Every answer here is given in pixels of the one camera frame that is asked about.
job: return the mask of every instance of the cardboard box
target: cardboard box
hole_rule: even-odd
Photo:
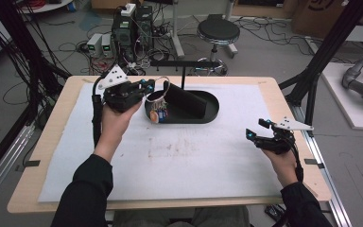
[[[134,3],[133,0],[91,0],[91,6],[93,9],[116,9],[117,7],[123,7],[127,3]]]
[[[283,2],[283,10],[285,12],[291,13],[291,15],[293,15],[298,6],[299,6],[299,1],[297,0],[285,0]]]
[[[268,18],[291,18],[293,11],[285,10],[285,5],[282,8],[277,7],[263,7],[263,6],[249,6],[239,5],[238,2],[234,4],[233,16],[246,16],[246,17],[268,17]]]
[[[299,0],[291,28],[294,33],[325,38],[344,7],[342,0]]]

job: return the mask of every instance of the floor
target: floor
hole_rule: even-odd
[[[74,52],[75,44],[88,40],[96,32],[109,32],[112,25],[110,13],[97,12],[90,9],[88,1],[81,1],[76,12],[66,9],[41,13],[37,15],[41,22],[43,35],[61,63],[73,75],[88,75],[87,61],[84,56]],[[203,17],[186,16],[179,18],[181,45],[185,52],[185,60],[195,61],[209,56],[211,46],[195,36],[198,20]],[[308,45],[300,38],[293,38],[288,21],[248,20],[242,22],[241,35],[235,46],[238,54],[233,59],[221,49],[218,57],[228,66],[229,76],[273,77],[278,82],[290,79],[301,73],[311,61],[312,54]],[[266,41],[268,36],[277,43]],[[44,52],[41,40],[35,38]],[[358,43],[345,43],[332,61],[354,62],[363,56],[363,46]],[[181,70],[161,67],[148,68],[147,75],[180,75]],[[0,54],[0,141],[19,117],[26,104],[26,87],[19,84],[14,67],[4,53]],[[363,226],[363,131],[352,130],[343,113],[332,97],[322,79],[319,82],[317,101],[314,114],[315,138],[329,169],[338,194],[348,213],[353,226]],[[0,185],[0,226],[49,226],[53,214],[12,215],[6,207],[9,198],[19,181],[22,172],[16,170],[26,152],[41,133],[37,130],[23,153],[16,161],[8,176]],[[327,211],[326,204],[322,210]],[[255,227],[271,226],[272,220],[264,214],[263,205],[249,206],[251,223]],[[174,214],[188,216],[190,210],[173,210]]]

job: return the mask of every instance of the metal frame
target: metal frame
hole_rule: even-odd
[[[299,75],[279,84],[281,90],[296,84],[292,92],[286,96],[287,102],[294,106],[301,106],[303,98],[308,94],[305,124],[312,125],[318,79],[321,72],[335,56],[341,44],[346,41],[362,16],[363,0],[351,0],[324,39],[319,51],[308,63],[308,66]]]
[[[1,159],[0,162],[0,184],[5,180],[13,164],[16,162],[19,155],[25,148],[31,135],[34,133],[35,125],[34,122],[30,126],[24,126],[19,132],[14,142],[10,146],[8,152]]]
[[[290,109],[297,120],[299,121],[304,120],[304,113],[302,108],[290,105]],[[332,194],[332,199],[328,201],[328,204],[332,210],[332,214],[335,218],[335,221],[337,222],[337,226],[340,227],[352,226],[349,216],[347,215],[346,210],[344,209],[343,203],[341,202],[337,189],[335,188],[335,185],[332,181],[332,177],[329,174],[329,170],[323,161],[322,155],[320,153],[320,148],[318,147],[315,138],[312,135],[310,135],[308,131],[302,131],[302,136],[304,137],[311,153],[314,155],[315,159],[317,160],[317,163],[324,165],[324,168],[320,169],[320,173],[322,174],[323,179],[326,181],[326,184],[328,185],[329,190],[331,191]]]

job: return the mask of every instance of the black pole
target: black pole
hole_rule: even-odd
[[[335,25],[324,39],[320,49],[302,73],[293,79],[288,79],[279,84],[281,89],[296,83],[292,92],[286,96],[286,100],[293,105],[300,106],[305,95],[311,91],[307,99],[307,109],[305,123],[312,125],[312,115],[314,112],[316,87],[321,72],[335,56],[341,44],[353,31],[361,17],[363,16],[363,0],[351,0],[343,10]]]
[[[151,66],[181,66],[182,67],[182,75],[181,75],[181,88],[184,89],[185,82],[185,68],[186,67],[196,67],[196,68],[215,68],[220,64],[216,61],[152,61]]]

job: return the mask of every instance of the electronic equipment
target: electronic equipment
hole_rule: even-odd
[[[135,62],[134,46],[136,42],[136,26],[132,17],[116,15],[112,25],[112,35],[116,44],[116,52],[120,61]]]
[[[116,56],[116,49],[114,47],[114,42],[112,38],[112,34],[103,34],[102,35],[102,52],[104,58],[114,58]]]
[[[135,12],[135,8],[136,8],[135,4],[127,3],[125,8],[126,9],[123,9],[122,11],[120,11],[120,15],[133,17],[134,12]]]
[[[87,43],[91,57],[99,58],[102,54],[102,34],[96,33]]]
[[[137,9],[135,20],[138,26],[140,47],[146,51],[154,45],[152,37],[152,18],[152,6],[141,6]]]

